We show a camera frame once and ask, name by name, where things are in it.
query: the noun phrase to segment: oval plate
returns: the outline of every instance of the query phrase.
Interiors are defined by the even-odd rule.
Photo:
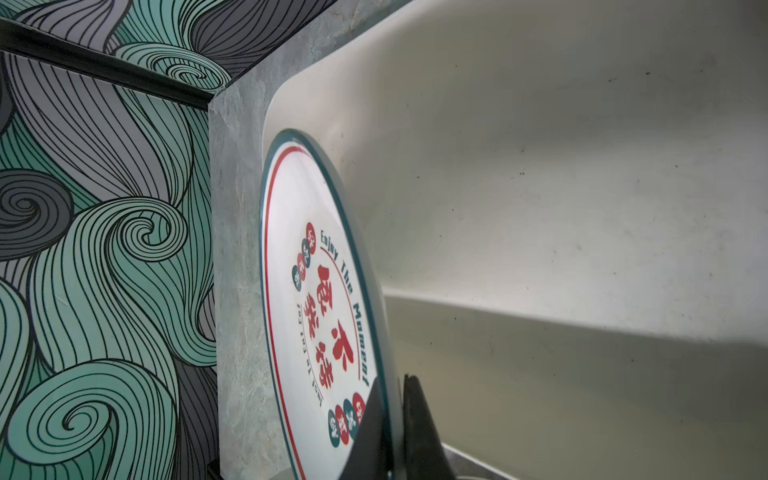
[[[402,451],[382,296],[350,214],[319,146],[299,131],[280,132],[261,190],[262,304],[283,434],[302,480],[338,478],[377,377],[385,437]],[[399,472],[401,455],[393,460]]]

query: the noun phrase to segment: sink basin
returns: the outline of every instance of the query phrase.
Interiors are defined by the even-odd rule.
[[[401,372],[513,478],[768,475],[768,5],[414,0],[278,90]]]

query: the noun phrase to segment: sink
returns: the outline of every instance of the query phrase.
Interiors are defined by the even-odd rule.
[[[768,4],[414,0],[264,124],[336,165],[402,373],[512,478],[768,475]]]

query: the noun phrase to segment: patterned wall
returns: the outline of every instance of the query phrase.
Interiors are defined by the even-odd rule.
[[[0,0],[0,16],[213,91],[335,0]]]
[[[15,55],[2,70],[0,478],[204,478],[207,113]]]

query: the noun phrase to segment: marble surface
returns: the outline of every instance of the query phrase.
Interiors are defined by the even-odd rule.
[[[226,480],[270,478],[290,467],[259,280],[261,135],[270,100],[285,80],[409,1],[337,1],[210,103],[220,468]]]

